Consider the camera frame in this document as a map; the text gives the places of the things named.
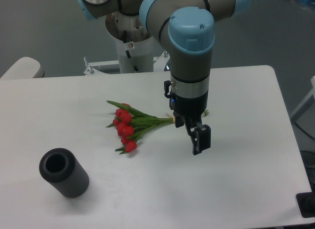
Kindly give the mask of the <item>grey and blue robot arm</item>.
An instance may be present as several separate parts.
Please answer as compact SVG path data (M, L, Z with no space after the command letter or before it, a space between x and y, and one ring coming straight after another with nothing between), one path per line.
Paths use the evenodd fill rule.
M208 100L215 22L247 10L252 0L78 0L88 19L114 12L138 16L144 29L170 54L164 94L185 126L192 152L211 146L211 128L201 121Z

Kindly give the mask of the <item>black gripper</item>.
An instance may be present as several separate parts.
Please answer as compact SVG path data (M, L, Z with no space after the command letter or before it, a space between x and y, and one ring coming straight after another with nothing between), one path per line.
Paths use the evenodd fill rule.
M170 92L170 109L173 110L175 127L184 124L192 141L192 153L198 155L211 147L211 128L202 124L201 115L206 110L208 91L196 98L184 98Z

